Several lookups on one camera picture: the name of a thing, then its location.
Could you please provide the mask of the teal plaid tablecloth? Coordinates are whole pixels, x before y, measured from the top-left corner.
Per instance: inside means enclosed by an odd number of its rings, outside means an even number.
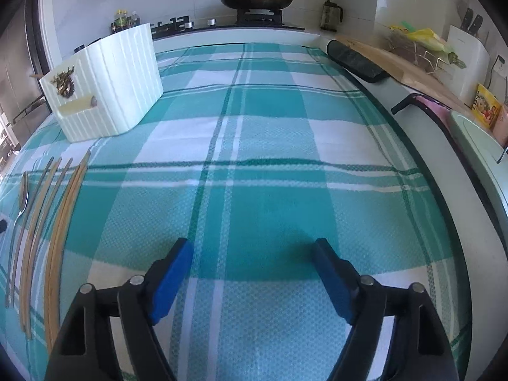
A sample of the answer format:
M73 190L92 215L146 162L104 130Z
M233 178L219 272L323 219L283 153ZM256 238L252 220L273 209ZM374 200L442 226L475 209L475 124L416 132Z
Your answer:
M51 157L88 168L64 244L59 308L89 282L144 273L178 238L190 276L156 333L181 380L324 380L349 332L312 265L325 238L359 273L421 282L468 366L461 245L423 159L387 107L317 48L198 46L157 56L164 92L138 126L69 142L49 117L1 180L1 264L19 183Z

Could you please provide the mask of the cream utensil holder box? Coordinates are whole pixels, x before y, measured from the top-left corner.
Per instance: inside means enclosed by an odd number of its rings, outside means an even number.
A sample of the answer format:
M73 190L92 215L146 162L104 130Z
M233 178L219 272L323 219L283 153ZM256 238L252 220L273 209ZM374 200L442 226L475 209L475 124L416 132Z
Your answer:
M86 46L46 73L40 86L68 141L128 132L164 92L150 26Z

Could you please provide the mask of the wooden cutting board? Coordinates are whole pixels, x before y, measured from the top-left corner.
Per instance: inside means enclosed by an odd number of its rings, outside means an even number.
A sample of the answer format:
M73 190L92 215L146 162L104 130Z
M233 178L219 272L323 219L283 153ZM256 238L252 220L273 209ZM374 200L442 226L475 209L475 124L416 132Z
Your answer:
M449 108L456 110L456 112L468 115L469 117L472 116L470 108L465 106L449 89L431 74L426 73L409 61L396 54L378 47L369 46L351 37L335 35L334 39L377 64L400 84L424 93Z

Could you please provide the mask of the white knife block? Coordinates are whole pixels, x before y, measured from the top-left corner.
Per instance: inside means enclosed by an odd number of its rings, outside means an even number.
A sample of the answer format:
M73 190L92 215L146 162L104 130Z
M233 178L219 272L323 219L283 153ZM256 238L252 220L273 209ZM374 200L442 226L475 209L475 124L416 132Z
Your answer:
M441 75L442 83L459 100L470 106L478 84L485 81L489 54L480 40L455 26L450 27L447 42L466 67L450 64Z

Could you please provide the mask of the sauce bottles group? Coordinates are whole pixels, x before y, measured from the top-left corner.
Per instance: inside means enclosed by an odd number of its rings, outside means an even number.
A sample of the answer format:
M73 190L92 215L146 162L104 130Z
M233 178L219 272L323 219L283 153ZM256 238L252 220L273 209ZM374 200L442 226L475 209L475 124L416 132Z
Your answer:
M136 11L118 10L115 12L114 21L110 23L110 33L115 34L140 24L141 20Z

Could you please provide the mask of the black gas cooktop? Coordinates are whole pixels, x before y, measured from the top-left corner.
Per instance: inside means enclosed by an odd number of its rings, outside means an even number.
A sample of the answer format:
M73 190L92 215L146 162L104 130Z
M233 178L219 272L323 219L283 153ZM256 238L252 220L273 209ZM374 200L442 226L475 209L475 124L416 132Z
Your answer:
M174 35L183 35L211 29L232 28L269 28L293 29L303 31L304 28L283 21L281 10L237 10L234 16L191 19L189 16L172 17L166 23L158 22L151 25L153 40Z

